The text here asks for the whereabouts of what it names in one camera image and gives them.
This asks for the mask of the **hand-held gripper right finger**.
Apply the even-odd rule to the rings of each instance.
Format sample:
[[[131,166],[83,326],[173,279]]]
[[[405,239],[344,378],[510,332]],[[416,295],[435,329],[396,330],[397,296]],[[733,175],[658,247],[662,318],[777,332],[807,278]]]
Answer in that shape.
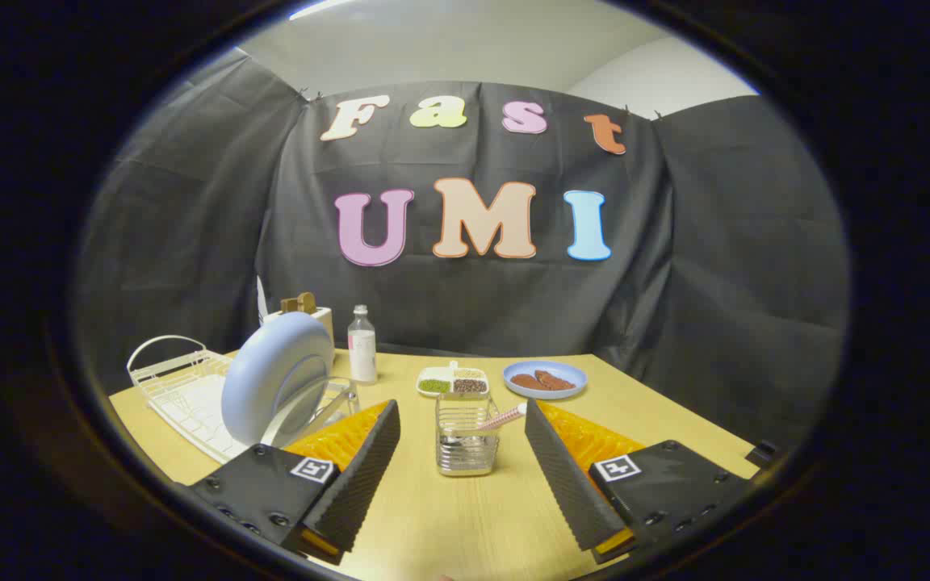
[[[752,489],[676,439],[641,445],[543,401],[528,401],[525,434],[576,544],[598,563],[689,537]]]

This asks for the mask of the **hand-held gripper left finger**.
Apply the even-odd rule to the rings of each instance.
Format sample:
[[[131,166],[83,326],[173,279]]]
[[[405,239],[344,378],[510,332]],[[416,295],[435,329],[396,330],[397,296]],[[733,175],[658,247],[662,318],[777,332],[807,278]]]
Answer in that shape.
[[[251,445],[189,489],[255,536],[339,565],[400,437],[399,406],[388,399],[284,448]]]

